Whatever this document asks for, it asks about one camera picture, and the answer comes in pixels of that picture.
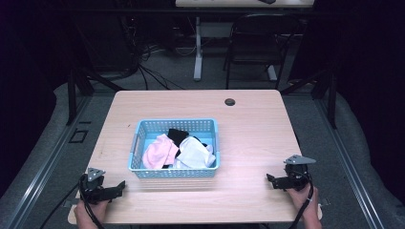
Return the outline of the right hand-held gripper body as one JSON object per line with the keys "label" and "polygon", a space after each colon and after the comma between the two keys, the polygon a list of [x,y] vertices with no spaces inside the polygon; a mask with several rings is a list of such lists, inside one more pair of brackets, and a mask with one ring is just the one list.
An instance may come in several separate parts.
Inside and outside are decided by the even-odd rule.
{"label": "right hand-held gripper body", "polygon": [[309,173],[309,164],[315,163],[313,158],[293,155],[285,160],[285,171],[288,178],[286,189],[294,189],[295,191],[303,190],[308,184],[312,184],[312,178]]}

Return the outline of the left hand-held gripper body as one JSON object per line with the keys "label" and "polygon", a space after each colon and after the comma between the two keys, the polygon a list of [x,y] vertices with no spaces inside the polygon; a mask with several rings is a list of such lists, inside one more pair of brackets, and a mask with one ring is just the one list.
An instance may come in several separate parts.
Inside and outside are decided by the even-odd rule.
{"label": "left hand-held gripper body", "polygon": [[105,189],[102,187],[104,181],[104,170],[89,168],[78,182],[80,199],[90,204],[98,204],[102,200]]}

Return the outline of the person's right hand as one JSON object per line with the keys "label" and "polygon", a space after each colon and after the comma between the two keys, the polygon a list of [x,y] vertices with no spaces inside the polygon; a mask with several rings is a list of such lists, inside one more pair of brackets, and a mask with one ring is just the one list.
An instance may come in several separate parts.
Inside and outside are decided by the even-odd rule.
{"label": "person's right hand", "polygon": [[302,189],[301,191],[296,191],[294,189],[287,189],[288,194],[290,195],[293,205],[296,210],[299,211],[306,201],[309,202],[309,205],[304,210],[304,213],[316,212],[318,215],[318,189],[309,184]]}

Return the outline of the person's left hand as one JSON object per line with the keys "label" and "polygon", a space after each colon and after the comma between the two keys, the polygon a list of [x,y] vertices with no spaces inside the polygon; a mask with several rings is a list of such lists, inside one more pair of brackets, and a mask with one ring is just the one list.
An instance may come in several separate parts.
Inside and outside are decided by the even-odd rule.
{"label": "person's left hand", "polygon": [[[103,223],[103,221],[105,219],[108,203],[109,203],[108,200],[104,200],[104,201],[99,202],[98,204],[90,204],[90,208],[91,208],[93,214],[95,215],[96,219],[100,223]],[[85,208],[85,204],[82,200],[80,200],[78,202],[78,204],[76,205],[76,207],[74,209],[74,213],[75,213],[76,223],[78,223],[80,221],[93,222],[91,217],[88,215],[86,208]]]}

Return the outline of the pink cloth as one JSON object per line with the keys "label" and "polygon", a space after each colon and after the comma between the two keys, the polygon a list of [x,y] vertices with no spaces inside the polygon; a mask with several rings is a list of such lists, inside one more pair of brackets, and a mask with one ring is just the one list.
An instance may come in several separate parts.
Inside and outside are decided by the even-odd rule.
{"label": "pink cloth", "polygon": [[147,169],[162,169],[175,161],[179,147],[166,134],[158,135],[145,150],[142,162]]}

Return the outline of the blue plastic basket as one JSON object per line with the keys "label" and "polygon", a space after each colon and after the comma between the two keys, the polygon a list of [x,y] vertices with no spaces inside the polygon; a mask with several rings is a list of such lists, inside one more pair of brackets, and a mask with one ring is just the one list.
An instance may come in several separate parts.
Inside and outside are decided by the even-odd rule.
{"label": "blue plastic basket", "polygon": [[[147,169],[142,157],[147,147],[158,135],[168,135],[169,129],[186,131],[201,143],[213,146],[216,157],[214,163],[205,169],[176,169],[173,164],[167,169]],[[173,177],[213,177],[220,167],[219,137],[217,121],[213,118],[185,119],[143,119],[138,123],[133,137],[128,159],[128,169],[138,178],[173,178]]]}

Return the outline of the black cloth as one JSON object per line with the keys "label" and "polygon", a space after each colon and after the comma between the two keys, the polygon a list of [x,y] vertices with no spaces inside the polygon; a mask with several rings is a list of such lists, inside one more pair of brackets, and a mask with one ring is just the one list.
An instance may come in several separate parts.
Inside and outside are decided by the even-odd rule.
{"label": "black cloth", "polygon": [[[170,138],[173,143],[179,148],[178,151],[175,154],[174,158],[177,158],[181,154],[180,150],[180,144],[187,138],[189,137],[189,133],[186,131],[181,131],[177,129],[169,129],[168,131],[168,138]],[[169,165],[163,165],[163,169],[167,169]]]}

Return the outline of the white cloth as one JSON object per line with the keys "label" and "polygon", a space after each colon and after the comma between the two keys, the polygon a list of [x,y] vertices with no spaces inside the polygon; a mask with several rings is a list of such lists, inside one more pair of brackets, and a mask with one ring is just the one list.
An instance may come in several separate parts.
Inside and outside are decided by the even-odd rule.
{"label": "white cloth", "polygon": [[201,143],[194,136],[189,136],[180,144],[180,154],[175,158],[173,167],[176,169],[209,168],[216,157],[213,146]]}

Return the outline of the black metal stand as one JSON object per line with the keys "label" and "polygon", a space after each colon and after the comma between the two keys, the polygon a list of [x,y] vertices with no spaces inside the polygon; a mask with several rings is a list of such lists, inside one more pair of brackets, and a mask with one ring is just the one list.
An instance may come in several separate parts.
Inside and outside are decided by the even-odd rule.
{"label": "black metal stand", "polygon": [[336,96],[337,96],[337,78],[335,76],[335,68],[327,67],[322,69],[317,73],[299,80],[292,86],[287,87],[281,91],[281,95],[291,94],[292,92],[304,87],[308,83],[314,81],[315,86],[311,91],[311,97],[313,99],[321,99],[324,97],[325,93],[328,93],[328,103],[327,103],[327,121],[336,129],[335,123],[335,109],[336,109]]}
{"label": "black metal stand", "polygon": [[90,80],[93,79],[102,85],[112,89],[114,92],[122,91],[123,88],[102,77],[94,70],[78,65],[77,61],[73,64],[68,76],[68,98],[69,98],[69,118],[68,125],[71,125],[77,116],[76,90],[84,96],[92,96],[95,92]]}

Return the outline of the black folding chair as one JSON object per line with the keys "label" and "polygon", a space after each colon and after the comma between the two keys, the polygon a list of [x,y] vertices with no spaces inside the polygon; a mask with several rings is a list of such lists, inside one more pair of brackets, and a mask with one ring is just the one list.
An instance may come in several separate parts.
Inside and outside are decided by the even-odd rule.
{"label": "black folding chair", "polygon": [[223,70],[229,88],[232,65],[278,67],[278,88],[285,67],[290,39],[300,30],[299,19],[290,14],[250,13],[236,19],[231,26]]}

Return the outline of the white desk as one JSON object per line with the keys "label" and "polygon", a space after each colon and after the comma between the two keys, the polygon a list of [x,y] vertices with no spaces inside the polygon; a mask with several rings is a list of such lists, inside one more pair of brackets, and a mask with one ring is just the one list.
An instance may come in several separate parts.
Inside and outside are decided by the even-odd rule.
{"label": "white desk", "polygon": [[[274,4],[266,4],[259,0],[176,0],[176,7],[183,10],[308,10],[316,0],[276,0]],[[206,22],[200,16],[195,17],[196,60],[194,80],[202,79],[203,70],[203,39],[228,37],[231,22]]]}

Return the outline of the grey metal floor rail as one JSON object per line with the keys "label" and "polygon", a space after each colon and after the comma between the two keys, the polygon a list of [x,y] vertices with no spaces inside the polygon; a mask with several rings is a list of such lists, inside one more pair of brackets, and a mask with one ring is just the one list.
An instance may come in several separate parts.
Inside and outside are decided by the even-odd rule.
{"label": "grey metal floor rail", "polygon": [[352,187],[352,191],[361,208],[365,220],[367,221],[370,229],[386,229],[380,216],[377,214],[369,192],[366,190],[357,170],[354,167],[352,159],[349,155],[347,147],[345,146],[339,131],[333,128],[330,124],[327,115],[326,105],[322,100],[314,100],[314,104],[320,113],[323,121],[325,122],[328,132],[330,133],[333,143],[337,149],[337,154],[341,166],[343,167],[346,178]]}
{"label": "grey metal floor rail", "polygon": [[50,123],[6,194],[0,198],[0,229],[76,229],[68,222],[75,185],[96,144],[96,100],[79,100],[78,115],[66,123],[67,105],[56,105]]}

